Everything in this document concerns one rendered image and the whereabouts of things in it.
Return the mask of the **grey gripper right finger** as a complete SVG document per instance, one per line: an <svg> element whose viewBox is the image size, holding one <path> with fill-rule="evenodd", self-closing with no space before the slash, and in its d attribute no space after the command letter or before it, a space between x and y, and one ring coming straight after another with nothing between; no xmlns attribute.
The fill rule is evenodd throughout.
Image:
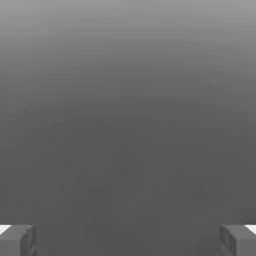
<svg viewBox="0 0 256 256"><path fill-rule="evenodd" d="M218 236L223 256L256 256L256 224L221 225Z"/></svg>

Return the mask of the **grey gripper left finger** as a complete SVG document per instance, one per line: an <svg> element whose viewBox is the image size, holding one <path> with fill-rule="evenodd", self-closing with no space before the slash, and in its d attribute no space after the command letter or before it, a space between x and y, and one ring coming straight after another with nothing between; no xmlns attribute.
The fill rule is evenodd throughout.
<svg viewBox="0 0 256 256"><path fill-rule="evenodd" d="M38 256L37 226L0 224L0 256Z"/></svg>

